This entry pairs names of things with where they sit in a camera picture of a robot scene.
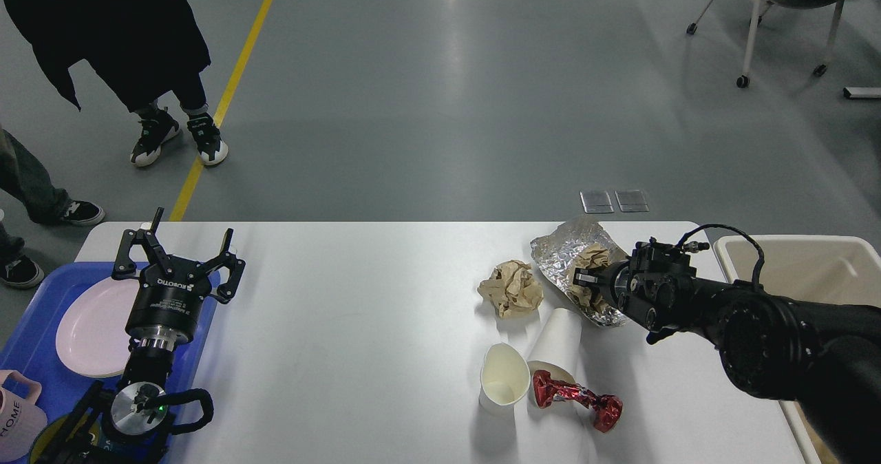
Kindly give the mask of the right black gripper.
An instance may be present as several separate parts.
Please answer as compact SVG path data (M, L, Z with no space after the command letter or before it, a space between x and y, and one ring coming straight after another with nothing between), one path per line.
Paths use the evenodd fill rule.
M603 291L604 300L632 320L644 319L644 280L635 272L632 258L610 266L575 267L573 285Z

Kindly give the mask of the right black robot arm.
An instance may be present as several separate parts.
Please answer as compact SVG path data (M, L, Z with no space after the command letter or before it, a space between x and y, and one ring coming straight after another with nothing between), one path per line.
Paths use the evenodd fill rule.
M637 242L602 270L576 268L573 284L601 295L648 331L650 345L678 332L710 341L737 389L796 401L841 463L878 463L880 311L809 303L765 291L758 254L749 281L697 276L691 254L709 248L691 232L674 244Z

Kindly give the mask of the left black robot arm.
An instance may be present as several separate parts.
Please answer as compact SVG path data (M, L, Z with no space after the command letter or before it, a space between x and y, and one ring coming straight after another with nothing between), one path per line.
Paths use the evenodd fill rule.
M157 236L163 212L156 210L148 228L124 231L114 258L112 279L138 283L124 326L129 356L120 381L112 389L91 383L61 426L35 440L35 463L158 463L170 438L212 421L210 392L173 391L168 379L176 350L196 338L205 301L230 303L246 263L231 248L232 229L209 260L168 254Z

